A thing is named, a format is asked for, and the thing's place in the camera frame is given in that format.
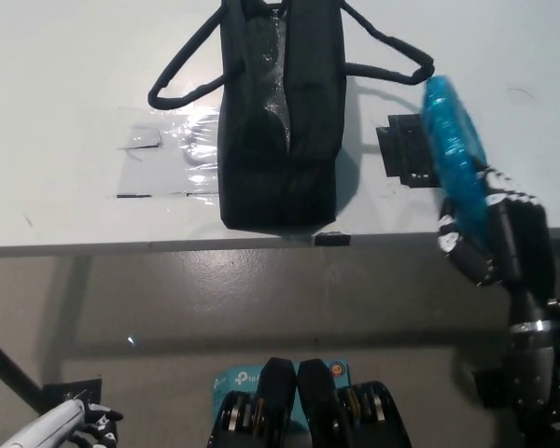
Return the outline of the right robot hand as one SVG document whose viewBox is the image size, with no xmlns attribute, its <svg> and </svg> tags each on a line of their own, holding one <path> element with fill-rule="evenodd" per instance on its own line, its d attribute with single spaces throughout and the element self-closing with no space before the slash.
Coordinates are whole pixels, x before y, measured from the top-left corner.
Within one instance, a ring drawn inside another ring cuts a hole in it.
<svg viewBox="0 0 560 448">
<path fill-rule="evenodd" d="M 548 305 L 555 298 L 556 273 L 545 208 L 492 166 L 482 166 L 478 180 L 485 192 L 487 242 L 463 232 L 446 198 L 438 221 L 441 252 L 478 286 L 500 283 L 511 294 L 528 293 Z"/>
</svg>

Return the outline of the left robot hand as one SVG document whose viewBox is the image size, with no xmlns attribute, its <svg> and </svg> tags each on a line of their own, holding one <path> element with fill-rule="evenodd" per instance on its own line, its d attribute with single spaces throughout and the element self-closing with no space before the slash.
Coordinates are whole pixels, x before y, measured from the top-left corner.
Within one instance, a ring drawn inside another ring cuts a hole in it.
<svg viewBox="0 0 560 448">
<path fill-rule="evenodd" d="M 117 423 L 123 414 L 97 403 L 84 404 L 84 423 L 69 437 L 80 448 L 117 448 L 119 435 Z"/>
</svg>

